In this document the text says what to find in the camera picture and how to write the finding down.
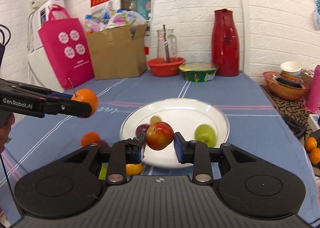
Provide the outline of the person left hand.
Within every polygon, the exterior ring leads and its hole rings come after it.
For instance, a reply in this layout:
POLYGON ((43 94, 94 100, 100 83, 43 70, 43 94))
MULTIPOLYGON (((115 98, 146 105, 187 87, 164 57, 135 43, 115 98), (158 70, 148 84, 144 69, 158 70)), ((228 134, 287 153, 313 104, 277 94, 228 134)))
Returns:
POLYGON ((8 141, 11 127, 14 125, 14 123, 15 123, 15 116, 12 113, 9 115, 6 124, 0 128, 0 153, 2 153, 5 149, 5 144, 8 141))

